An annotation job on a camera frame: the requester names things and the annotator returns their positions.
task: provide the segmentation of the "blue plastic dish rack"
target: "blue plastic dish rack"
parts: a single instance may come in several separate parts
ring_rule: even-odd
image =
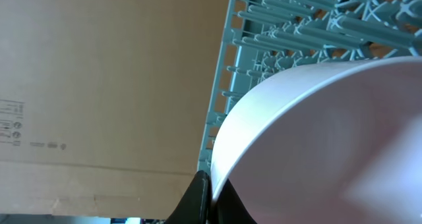
[[[243,2],[243,11],[236,11]],[[234,18],[240,27],[232,27]],[[218,129],[241,97],[282,70],[329,61],[419,56],[422,0],[230,0],[198,170],[210,172],[212,129]],[[225,65],[227,47],[237,47],[234,65]],[[222,73],[232,73],[228,90]],[[216,111],[219,95],[224,112]]]

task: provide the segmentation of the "white plate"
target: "white plate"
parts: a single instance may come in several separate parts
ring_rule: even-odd
[[[225,119],[211,177],[258,223],[422,223],[422,57],[275,74]]]

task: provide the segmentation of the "white bowl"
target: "white bowl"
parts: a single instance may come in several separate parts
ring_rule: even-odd
[[[211,177],[258,223],[422,223],[422,57],[275,74],[225,119]]]

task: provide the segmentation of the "dish rack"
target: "dish rack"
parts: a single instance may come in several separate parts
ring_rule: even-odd
[[[313,63],[420,56],[420,28],[422,0],[229,0],[198,170],[210,172],[219,127],[263,80]]]

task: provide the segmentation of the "cardboard box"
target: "cardboard box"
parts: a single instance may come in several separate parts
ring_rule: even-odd
[[[166,218],[226,2],[0,0],[0,213]]]

